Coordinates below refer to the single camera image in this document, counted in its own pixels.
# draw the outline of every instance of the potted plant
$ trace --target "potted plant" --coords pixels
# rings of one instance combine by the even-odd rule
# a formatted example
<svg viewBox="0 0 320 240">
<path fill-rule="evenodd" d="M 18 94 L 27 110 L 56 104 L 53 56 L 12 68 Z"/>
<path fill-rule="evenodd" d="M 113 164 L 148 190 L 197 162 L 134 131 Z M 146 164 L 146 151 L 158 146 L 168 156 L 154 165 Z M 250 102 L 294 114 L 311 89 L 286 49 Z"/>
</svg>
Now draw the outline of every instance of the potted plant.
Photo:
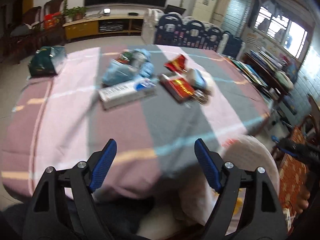
<svg viewBox="0 0 320 240">
<path fill-rule="evenodd" d="M 77 21 L 84 17 L 86 11 L 86 7 L 73 7 L 65 10 L 65 16 L 70 17 L 73 21 Z"/>
</svg>

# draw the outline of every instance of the red packet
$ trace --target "red packet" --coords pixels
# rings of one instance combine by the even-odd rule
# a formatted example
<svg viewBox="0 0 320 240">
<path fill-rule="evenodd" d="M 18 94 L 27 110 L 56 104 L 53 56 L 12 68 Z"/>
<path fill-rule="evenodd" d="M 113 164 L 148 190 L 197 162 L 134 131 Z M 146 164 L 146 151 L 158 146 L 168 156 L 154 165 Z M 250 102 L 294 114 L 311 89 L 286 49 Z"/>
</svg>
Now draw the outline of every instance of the red packet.
<svg viewBox="0 0 320 240">
<path fill-rule="evenodd" d="M 173 72 L 182 73 L 185 70 L 186 57 L 180 54 L 174 60 L 170 60 L 164 64 L 166 68 Z"/>
<path fill-rule="evenodd" d="M 160 82 L 179 103 L 189 99 L 195 92 L 191 85 L 179 73 L 171 77 L 161 74 Z"/>
</svg>

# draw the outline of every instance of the striped tablecloth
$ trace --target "striped tablecloth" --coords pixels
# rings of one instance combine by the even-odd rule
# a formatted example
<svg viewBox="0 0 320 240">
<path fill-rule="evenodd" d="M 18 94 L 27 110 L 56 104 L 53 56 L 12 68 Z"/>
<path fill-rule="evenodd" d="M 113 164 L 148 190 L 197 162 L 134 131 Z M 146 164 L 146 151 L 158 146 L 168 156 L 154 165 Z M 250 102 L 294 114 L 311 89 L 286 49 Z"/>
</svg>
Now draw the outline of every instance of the striped tablecloth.
<svg viewBox="0 0 320 240">
<path fill-rule="evenodd" d="M 156 96 L 103 111 L 97 89 L 109 61 L 135 48 L 150 51 L 155 75 L 168 72 L 164 63 L 183 54 L 189 67 L 213 76 L 214 96 L 205 106 L 178 104 L 158 84 Z M 113 138 L 116 158 L 94 197 L 142 198 L 181 187 L 199 170 L 196 139 L 214 151 L 257 128 L 268 112 L 257 90 L 212 50 L 145 45 L 77 51 L 68 54 L 58 76 L 28 81 L 4 140 L 3 183 L 10 192 L 31 196 L 46 167 L 71 168 Z"/>
</svg>

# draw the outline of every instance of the tv stand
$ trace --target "tv stand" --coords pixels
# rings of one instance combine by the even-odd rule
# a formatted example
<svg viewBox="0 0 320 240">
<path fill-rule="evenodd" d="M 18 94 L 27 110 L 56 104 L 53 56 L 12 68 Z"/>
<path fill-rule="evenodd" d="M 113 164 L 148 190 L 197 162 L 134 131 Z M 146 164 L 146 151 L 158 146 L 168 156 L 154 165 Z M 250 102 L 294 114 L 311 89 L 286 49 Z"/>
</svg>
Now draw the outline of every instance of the tv stand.
<svg viewBox="0 0 320 240">
<path fill-rule="evenodd" d="M 113 36 L 118 36 L 119 33 L 141 34 L 142 25 L 143 16 L 109 15 L 68 22 L 63 27 L 67 40 L 71 41 L 75 38 L 99 34 L 113 34 Z"/>
</svg>

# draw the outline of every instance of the wooden cabinet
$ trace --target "wooden cabinet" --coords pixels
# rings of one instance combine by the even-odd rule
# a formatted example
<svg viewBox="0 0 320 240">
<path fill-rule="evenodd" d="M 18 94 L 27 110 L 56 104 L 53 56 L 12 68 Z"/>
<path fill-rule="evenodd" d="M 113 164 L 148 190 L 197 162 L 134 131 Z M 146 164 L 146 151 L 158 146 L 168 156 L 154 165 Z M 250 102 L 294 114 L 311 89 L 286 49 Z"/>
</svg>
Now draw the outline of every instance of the wooden cabinet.
<svg viewBox="0 0 320 240">
<path fill-rule="evenodd" d="M 115 30 L 110 32 L 99 32 L 99 24 L 104 21 L 108 22 L 122 22 L 124 23 L 122 30 Z M 141 33 L 143 25 L 143 16 L 129 16 L 129 15 L 110 15 L 101 16 L 100 18 L 81 19 L 74 22 L 68 22 L 63 25 L 66 31 L 67 40 L 92 36 L 98 34 L 114 34 L 127 33 L 127 35 L 135 35 Z"/>
<path fill-rule="evenodd" d="M 65 27 L 68 40 L 98 34 L 98 21 L 73 24 Z"/>
</svg>

